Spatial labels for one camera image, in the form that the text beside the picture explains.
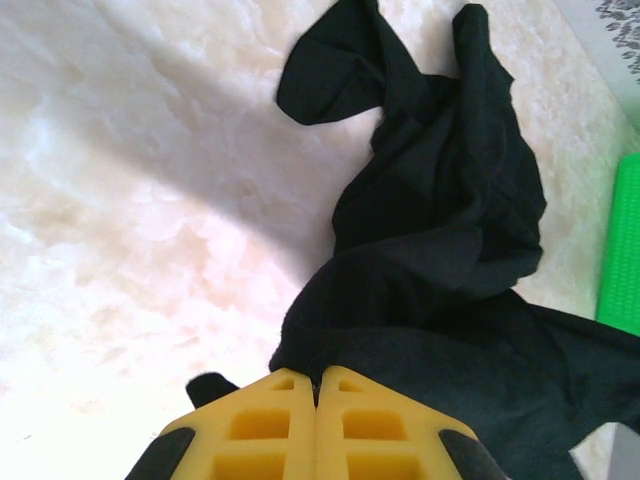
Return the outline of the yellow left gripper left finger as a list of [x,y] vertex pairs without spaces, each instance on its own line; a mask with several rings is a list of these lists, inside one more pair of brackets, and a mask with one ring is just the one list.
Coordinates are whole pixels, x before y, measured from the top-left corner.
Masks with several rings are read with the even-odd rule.
[[190,413],[149,444],[129,479],[311,479],[312,383],[288,369],[240,388],[219,373],[190,380]]

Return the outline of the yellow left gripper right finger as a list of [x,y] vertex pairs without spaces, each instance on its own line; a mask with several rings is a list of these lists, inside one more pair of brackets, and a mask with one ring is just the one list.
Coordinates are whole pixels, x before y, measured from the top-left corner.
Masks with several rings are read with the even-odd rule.
[[504,479],[461,421],[345,367],[322,376],[316,410],[318,479]]

